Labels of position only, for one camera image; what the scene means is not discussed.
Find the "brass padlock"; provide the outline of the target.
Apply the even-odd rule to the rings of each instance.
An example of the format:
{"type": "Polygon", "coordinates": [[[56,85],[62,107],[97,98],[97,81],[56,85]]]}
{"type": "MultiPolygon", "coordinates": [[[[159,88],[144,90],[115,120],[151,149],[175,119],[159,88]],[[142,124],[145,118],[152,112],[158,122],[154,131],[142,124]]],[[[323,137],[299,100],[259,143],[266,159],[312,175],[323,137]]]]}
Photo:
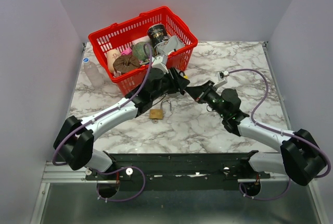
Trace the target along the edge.
{"type": "Polygon", "coordinates": [[[151,109],[149,111],[149,119],[151,120],[162,120],[163,119],[163,104],[169,104],[169,110],[172,111],[172,103],[169,100],[164,100],[161,102],[160,108],[158,109],[151,109]]]}

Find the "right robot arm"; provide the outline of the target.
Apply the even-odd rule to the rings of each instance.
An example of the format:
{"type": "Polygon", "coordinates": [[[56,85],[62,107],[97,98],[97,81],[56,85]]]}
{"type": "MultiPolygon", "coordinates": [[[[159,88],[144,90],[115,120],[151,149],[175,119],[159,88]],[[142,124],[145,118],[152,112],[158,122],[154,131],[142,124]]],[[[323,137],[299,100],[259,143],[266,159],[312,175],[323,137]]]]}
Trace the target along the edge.
{"type": "Polygon", "coordinates": [[[241,99],[235,89],[218,93],[213,82],[208,81],[203,85],[188,86],[185,91],[197,103],[206,103],[218,113],[229,133],[274,149],[273,153],[256,152],[242,162],[239,171],[243,177],[251,178],[257,172],[273,172],[287,175],[293,182],[305,186],[328,167],[328,161],[307,131],[292,132],[255,122],[240,110],[241,99]]]}

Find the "yellow black padlock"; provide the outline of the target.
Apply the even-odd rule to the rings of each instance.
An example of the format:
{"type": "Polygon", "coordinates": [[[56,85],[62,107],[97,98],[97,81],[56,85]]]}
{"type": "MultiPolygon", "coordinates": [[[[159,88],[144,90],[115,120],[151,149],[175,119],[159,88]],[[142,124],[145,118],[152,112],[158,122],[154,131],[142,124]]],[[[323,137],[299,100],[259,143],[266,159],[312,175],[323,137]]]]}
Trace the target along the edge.
{"type": "Polygon", "coordinates": [[[185,73],[184,73],[183,71],[180,71],[179,74],[180,74],[183,78],[188,79],[188,76],[185,75],[185,73]]]}

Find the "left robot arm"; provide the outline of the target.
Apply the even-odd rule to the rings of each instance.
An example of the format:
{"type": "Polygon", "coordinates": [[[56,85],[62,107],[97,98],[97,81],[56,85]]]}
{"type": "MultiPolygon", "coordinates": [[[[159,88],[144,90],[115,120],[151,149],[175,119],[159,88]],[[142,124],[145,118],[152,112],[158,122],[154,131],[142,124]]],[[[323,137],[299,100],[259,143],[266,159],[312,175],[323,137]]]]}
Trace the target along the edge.
{"type": "Polygon", "coordinates": [[[53,144],[55,156],[60,156],[72,170],[83,167],[97,170],[105,180],[115,175],[112,158],[94,149],[94,142],[117,125],[134,119],[151,109],[154,100],[164,94],[183,92],[190,84],[175,68],[164,73],[151,68],[142,84],[116,104],[83,119],[67,118],[53,144]]]}

